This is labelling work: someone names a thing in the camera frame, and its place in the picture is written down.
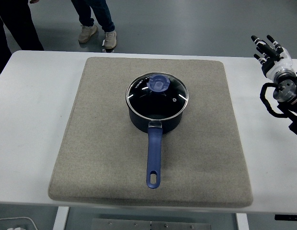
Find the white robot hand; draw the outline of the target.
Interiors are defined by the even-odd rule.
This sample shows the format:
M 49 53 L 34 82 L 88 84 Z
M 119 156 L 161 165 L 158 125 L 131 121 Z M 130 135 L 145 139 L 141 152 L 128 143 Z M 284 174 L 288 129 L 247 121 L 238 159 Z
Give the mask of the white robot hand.
M 261 64 L 262 72 L 266 78 L 276 83 L 277 79 L 284 73 L 295 76 L 289 52 L 276 40 L 267 35 L 267 39 L 272 44 L 270 46 L 267 42 L 254 35 L 251 36 L 251 39 L 256 45 L 256 50 L 261 54 L 261 56 L 254 54 L 254 57 Z

